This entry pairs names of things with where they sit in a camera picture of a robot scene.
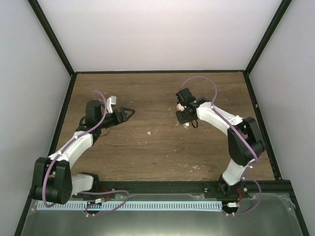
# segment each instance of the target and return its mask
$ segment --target small object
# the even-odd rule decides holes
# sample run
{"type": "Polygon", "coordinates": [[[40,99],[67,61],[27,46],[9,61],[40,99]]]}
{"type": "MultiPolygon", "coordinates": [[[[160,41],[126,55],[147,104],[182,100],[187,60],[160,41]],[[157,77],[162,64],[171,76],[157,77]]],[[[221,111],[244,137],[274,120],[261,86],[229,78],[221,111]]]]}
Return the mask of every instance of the small object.
{"type": "Polygon", "coordinates": [[[239,207],[238,203],[228,203],[227,207],[239,207]]]}

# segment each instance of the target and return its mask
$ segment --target metal panel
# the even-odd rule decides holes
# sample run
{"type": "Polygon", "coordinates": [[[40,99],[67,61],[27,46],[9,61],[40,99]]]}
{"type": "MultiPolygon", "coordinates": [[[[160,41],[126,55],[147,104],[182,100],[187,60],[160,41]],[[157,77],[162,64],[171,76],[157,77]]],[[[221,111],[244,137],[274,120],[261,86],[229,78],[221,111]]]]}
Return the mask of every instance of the metal panel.
{"type": "MultiPolygon", "coordinates": [[[[256,202],[242,200],[241,209],[256,202]]],[[[88,217],[81,211],[38,210],[31,213],[31,236],[301,236],[293,205],[287,195],[263,194],[258,208],[243,216],[226,217],[204,211],[117,211],[88,217]]]]}

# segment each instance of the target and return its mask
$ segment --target cable tray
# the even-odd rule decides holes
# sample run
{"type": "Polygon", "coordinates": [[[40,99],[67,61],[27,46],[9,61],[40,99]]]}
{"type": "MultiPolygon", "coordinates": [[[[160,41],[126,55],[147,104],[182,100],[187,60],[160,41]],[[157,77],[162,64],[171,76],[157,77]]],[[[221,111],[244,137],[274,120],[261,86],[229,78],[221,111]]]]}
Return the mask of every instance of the cable tray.
{"type": "MultiPolygon", "coordinates": [[[[56,204],[46,208],[42,201],[38,201],[37,210],[84,210],[88,201],[68,201],[64,205],[56,204]]],[[[89,210],[111,210],[123,201],[108,201],[100,205],[91,206],[89,210]]],[[[221,211],[222,202],[219,201],[129,201],[117,210],[141,211],[221,211]]]]}

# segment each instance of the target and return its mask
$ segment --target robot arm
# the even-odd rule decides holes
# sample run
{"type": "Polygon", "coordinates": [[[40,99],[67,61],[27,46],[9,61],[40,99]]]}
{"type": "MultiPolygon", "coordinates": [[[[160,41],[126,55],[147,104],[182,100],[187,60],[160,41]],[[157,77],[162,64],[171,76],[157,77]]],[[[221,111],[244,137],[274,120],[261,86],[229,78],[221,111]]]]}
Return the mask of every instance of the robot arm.
{"type": "MultiPolygon", "coordinates": [[[[189,122],[197,122],[200,119],[210,123],[227,136],[231,161],[219,178],[221,181],[220,189],[227,194],[230,186],[236,185],[241,180],[245,170],[255,161],[254,157],[229,125],[213,111],[209,100],[196,99],[188,88],[179,91],[176,96],[179,102],[176,116],[180,124],[188,126],[189,122]]],[[[257,157],[265,151],[265,143],[255,119],[251,117],[243,119],[220,108],[215,107],[215,109],[234,125],[240,134],[247,135],[245,140],[257,157]]]]}
{"type": "Polygon", "coordinates": [[[80,120],[79,127],[76,129],[73,137],[58,151],[51,154],[48,158],[40,157],[37,159],[34,167],[31,195],[33,199],[42,200],[42,190],[44,176],[48,166],[59,154],[52,172],[54,177],[48,178],[46,185],[46,199],[52,203],[65,204],[69,198],[82,191],[93,190],[98,182],[98,176],[90,173],[80,173],[71,177],[70,169],[79,157],[90,148],[101,135],[101,129],[109,128],[129,120],[135,113],[135,110],[121,107],[120,111],[113,110],[116,105],[116,97],[111,96],[107,99],[107,114],[103,123],[91,133],[83,133],[94,127],[102,119],[101,102],[92,100],[87,102],[86,115],[80,120]],[[64,148],[69,142],[72,142],[66,150],[64,148]]]}

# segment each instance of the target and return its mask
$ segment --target wood grain surface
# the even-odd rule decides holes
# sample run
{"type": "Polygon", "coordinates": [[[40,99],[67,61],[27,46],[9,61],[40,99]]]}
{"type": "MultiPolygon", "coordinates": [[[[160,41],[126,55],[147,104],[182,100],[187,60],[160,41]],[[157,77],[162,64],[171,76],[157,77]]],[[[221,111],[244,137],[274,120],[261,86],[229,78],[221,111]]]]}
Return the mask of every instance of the wood grain surface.
{"type": "MultiPolygon", "coordinates": [[[[217,84],[218,107],[255,118],[242,73],[79,74],[58,149],[72,137],[95,89],[106,97],[117,96],[117,108],[133,108],[136,113],[99,138],[74,164],[72,175],[90,172],[101,180],[217,180],[230,161],[227,137],[203,121],[197,129],[185,129],[175,115],[176,92],[196,75],[208,76],[217,84]]],[[[203,79],[190,81],[187,87],[197,98],[214,95],[212,84],[203,79]]],[[[266,152],[248,177],[273,179],[266,152]]]]}

